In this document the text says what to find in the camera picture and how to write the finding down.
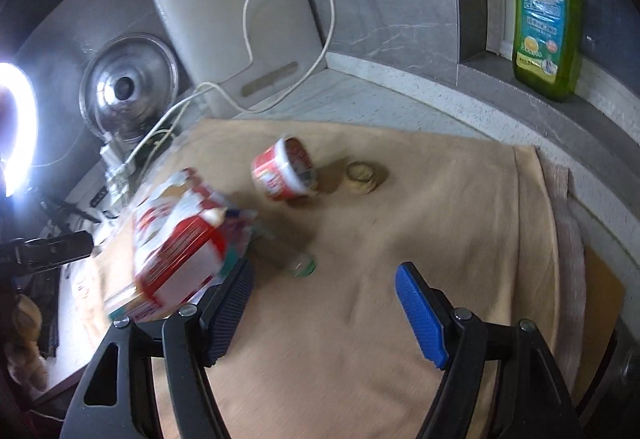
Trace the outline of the tan cloth mat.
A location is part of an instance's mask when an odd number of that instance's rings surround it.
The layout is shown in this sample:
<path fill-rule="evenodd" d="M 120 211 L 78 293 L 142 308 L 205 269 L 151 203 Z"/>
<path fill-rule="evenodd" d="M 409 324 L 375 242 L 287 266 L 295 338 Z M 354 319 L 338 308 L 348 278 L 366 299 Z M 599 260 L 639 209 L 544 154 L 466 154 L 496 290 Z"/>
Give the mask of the tan cloth mat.
<path fill-rule="evenodd" d="M 318 193 L 272 200 L 250 174 L 281 136 L 306 147 Z M 346 188 L 350 162 L 388 178 Z M 428 285 L 488 322 L 558 333 L 555 221 L 536 150 L 328 122 L 202 120 L 150 173 L 198 170 L 259 225 L 314 255 L 309 277 L 253 259 L 256 285 L 229 352 L 208 371 L 235 438 L 412 438 L 442 374 L 424 359 L 394 289 L 414 263 Z"/>

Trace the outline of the round brown tea cake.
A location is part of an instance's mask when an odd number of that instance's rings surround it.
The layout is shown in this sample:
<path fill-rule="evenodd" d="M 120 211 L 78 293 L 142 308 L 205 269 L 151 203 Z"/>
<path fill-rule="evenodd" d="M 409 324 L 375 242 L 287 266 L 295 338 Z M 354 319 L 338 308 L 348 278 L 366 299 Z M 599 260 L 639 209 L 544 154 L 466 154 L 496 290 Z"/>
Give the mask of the round brown tea cake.
<path fill-rule="evenodd" d="M 356 160 L 350 162 L 344 172 L 346 188 L 355 194 L 369 194 L 388 178 L 388 170 L 375 162 Z"/>

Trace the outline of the red white paper food bag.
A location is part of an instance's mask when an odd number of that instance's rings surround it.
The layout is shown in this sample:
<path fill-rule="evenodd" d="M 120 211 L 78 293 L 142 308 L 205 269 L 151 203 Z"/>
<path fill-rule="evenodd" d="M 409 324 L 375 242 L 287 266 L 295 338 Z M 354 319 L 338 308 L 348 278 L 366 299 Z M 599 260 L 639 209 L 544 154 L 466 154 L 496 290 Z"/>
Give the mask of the red white paper food bag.
<path fill-rule="evenodd" d="M 96 257 L 111 321 L 162 319 L 196 303 L 244 258 L 257 212 L 184 168 L 134 205 Z"/>

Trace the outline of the white cutting board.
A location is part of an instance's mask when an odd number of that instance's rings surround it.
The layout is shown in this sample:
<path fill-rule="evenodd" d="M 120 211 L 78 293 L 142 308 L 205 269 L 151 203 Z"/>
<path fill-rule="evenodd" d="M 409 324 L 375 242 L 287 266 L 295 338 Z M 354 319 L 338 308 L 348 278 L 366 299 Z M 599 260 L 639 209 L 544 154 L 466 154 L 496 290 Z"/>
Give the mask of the white cutting board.
<path fill-rule="evenodd" d="M 321 52 L 309 0 L 156 0 L 209 116 L 232 118 L 295 84 Z"/>

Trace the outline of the stainless steel pot lid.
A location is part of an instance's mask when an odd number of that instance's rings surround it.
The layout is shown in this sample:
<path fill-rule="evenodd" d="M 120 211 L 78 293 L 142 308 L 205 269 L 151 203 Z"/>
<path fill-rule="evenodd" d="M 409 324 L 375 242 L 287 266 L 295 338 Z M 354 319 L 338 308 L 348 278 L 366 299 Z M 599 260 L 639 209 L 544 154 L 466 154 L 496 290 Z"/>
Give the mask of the stainless steel pot lid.
<path fill-rule="evenodd" d="M 137 143 L 175 103 L 178 62 L 163 40 L 135 32 L 107 43 L 82 75 L 78 103 L 93 136 Z"/>

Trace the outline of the red white plastic cup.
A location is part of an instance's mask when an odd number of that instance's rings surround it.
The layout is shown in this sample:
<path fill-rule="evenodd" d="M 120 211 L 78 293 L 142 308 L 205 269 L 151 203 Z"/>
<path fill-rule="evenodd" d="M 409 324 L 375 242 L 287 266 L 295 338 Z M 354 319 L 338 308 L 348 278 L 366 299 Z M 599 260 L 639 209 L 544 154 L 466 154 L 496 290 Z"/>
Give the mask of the red white plastic cup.
<path fill-rule="evenodd" d="M 250 165 L 257 190 L 272 200 L 315 196 L 319 178 L 305 145 L 296 136 L 281 136 Z"/>

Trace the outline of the green dish soap bottle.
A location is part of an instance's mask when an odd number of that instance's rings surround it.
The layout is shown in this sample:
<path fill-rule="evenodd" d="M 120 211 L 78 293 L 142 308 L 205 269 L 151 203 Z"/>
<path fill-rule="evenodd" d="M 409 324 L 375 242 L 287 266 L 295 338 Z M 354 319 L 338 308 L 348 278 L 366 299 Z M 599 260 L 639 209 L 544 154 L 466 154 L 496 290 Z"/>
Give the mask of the green dish soap bottle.
<path fill-rule="evenodd" d="M 515 0 L 515 78 L 547 99 L 566 100 L 580 71 L 582 0 Z"/>

